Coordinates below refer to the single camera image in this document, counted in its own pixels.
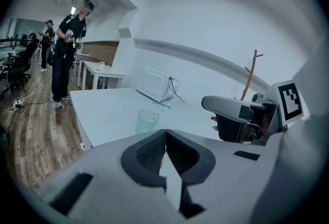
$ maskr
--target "man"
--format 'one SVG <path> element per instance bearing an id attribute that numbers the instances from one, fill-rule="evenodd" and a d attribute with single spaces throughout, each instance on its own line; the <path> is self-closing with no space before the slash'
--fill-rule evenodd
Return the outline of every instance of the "man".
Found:
<path id="1" fill-rule="evenodd" d="M 53 38 L 53 28 L 52 28 L 52 20 L 46 21 L 47 24 L 47 31 L 46 33 L 42 33 L 41 31 L 39 34 L 42 36 L 41 40 L 41 46 L 42 46 L 42 51 L 41 51 L 41 67 L 40 67 L 40 72 L 45 72 L 47 71 L 47 50 L 51 45 L 51 38 Z"/>
<path id="2" fill-rule="evenodd" d="M 74 60 L 76 50 L 81 46 L 81 38 L 86 35 L 85 18 L 94 9 L 90 0 L 84 0 L 77 15 L 67 16 L 59 25 L 57 36 L 59 37 L 52 59 L 52 83 L 51 89 L 56 108 L 61 108 L 61 100 L 71 99 L 67 93 L 69 72 Z"/>

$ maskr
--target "sneaker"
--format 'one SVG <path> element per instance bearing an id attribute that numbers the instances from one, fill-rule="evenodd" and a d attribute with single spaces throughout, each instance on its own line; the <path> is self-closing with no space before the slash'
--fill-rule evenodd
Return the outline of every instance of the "sneaker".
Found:
<path id="1" fill-rule="evenodd" d="M 62 108 L 62 103 L 60 101 L 56 102 L 55 106 L 56 106 L 56 108 Z"/>
<path id="2" fill-rule="evenodd" d="M 62 100 L 71 100 L 71 95 L 67 94 L 65 97 L 62 97 Z"/>

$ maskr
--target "wooden floor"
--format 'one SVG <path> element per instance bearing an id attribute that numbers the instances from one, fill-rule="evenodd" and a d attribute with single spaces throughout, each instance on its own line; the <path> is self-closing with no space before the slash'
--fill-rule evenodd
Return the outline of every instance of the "wooden floor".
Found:
<path id="1" fill-rule="evenodd" d="M 26 103 L 52 100 L 51 74 L 39 72 L 40 56 L 34 56 L 28 73 L 31 78 L 26 84 L 27 92 L 14 91 L 13 98 L 26 98 Z M 79 90 L 77 77 L 70 74 L 69 90 Z M 9 128 L 10 143 L 6 150 L 8 171 L 15 181 L 36 191 L 47 178 L 61 167 L 70 164 L 82 155 L 81 137 L 75 120 L 70 100 L 62 102 L 63 108 L 55 108 L 55 103 L 47 102 L 28 106 L 22 113 L 8 113 L 6 108 L 0 109 L 2 126 Z M 0 107 L 9 107 L 9 93 L 0 101 Z"/>

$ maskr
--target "plastic cup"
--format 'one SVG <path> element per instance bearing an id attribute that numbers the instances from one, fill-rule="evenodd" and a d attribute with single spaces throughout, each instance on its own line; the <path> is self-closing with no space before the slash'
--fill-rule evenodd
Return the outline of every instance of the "plastic cup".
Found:
<path id="1" fill-rule="evenodd" d="M 146 132 L 153 131 L 159 117 L 156 117 L 152 122 L 150 122 L 157 114 L 150 110 L 140 110 L 137 117 L 137 123 L 135 132 L 137 134 L 142 134 Z"/>

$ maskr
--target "wooden coat rack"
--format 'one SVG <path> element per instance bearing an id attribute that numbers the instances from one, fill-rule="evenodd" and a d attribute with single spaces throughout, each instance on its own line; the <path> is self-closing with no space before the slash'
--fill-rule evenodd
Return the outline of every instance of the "wooden coat rack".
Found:
<path id="1" fill-rule="evenodd" d="M 243 101 L 245 99 L 247 91 L 249 89 L 249 86 L 250 86 L 250 83 L 251 83 L 251 80 L 252 80 L 252 76 L 253 76 L 253 71 L 255 69 L 256 58 L 261 57 L 261 56 L 263 56 L 263 54 L 257 55 L 257 50 L 255 50 L 255 52 L 253 54 L 251 70 L 249 70 L 247 67 L 245 67 L 245 69 L 249 72 L 249 78 L 248 78 L 248 81 L 247 81 L 247 84 L 246 84 L 246 88 L 243 90 L 241 101 Z"/>

